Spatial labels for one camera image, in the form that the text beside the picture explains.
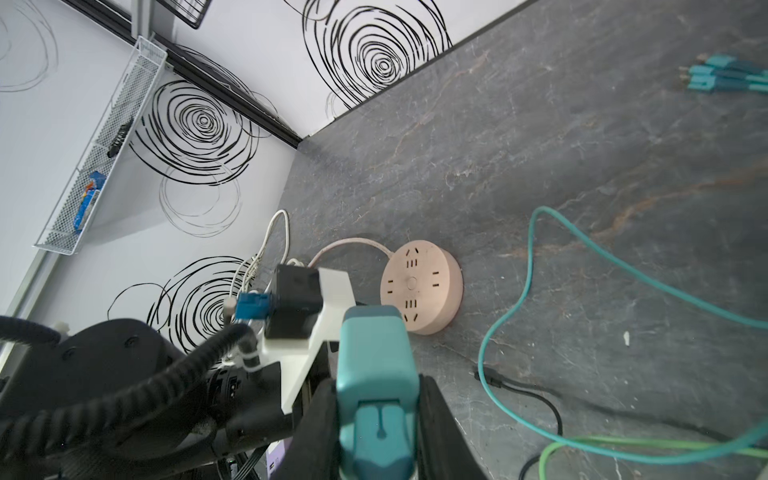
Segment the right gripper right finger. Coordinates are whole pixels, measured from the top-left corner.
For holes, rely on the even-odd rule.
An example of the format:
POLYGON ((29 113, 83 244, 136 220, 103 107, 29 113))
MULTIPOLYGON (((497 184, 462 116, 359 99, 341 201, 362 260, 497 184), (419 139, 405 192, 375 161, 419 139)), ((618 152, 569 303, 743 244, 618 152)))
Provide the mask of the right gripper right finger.
POLYGON ((419 479, 485 479, 434 378, 419 375, 416 461, 419 479))

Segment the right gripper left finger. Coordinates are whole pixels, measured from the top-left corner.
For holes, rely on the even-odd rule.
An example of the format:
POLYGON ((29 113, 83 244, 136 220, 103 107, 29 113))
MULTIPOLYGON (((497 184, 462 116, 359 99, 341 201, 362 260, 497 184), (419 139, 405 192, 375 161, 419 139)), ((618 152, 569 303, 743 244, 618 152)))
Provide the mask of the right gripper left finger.
POLYGON ((334 379, 319 384, 272 478, 339 478, 339 422, 334 379))

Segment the teal plug adapter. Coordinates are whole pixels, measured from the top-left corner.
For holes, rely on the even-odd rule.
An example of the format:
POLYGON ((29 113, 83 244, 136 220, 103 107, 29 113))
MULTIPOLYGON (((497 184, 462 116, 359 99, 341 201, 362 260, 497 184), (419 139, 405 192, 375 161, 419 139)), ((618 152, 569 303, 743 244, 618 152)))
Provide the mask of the teal plug adapter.
POLYGON ((354 306, 341 327, 336 394, 344 479, 409 479, 420 380, 393 306, 354 306))

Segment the round pink power strip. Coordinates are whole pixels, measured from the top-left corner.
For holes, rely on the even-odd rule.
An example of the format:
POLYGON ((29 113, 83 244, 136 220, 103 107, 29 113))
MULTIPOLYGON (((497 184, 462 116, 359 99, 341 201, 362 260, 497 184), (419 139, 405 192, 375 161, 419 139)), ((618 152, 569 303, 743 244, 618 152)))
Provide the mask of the round pink power strip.
POLYGON ((462 302, 461 268, 449 252, 411 241, 389 258, 380 283, 380 301, 396 307, 410 333, 427 336, 445 329, 462 302))

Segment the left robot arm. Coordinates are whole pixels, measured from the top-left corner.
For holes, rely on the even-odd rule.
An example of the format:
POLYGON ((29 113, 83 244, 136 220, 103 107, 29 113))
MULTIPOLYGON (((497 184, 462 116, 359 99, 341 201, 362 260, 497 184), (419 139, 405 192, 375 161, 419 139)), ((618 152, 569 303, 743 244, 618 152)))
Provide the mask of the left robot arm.
POLYGON ((242 324, 184 353, 149 325, 116 319, 72 337, 5 317, 1 337, 26 351, 1 382, 5 479, 171 479, 262 453, 298 427, 282 407, 282 369, 223 358, 254 348, 242 324))

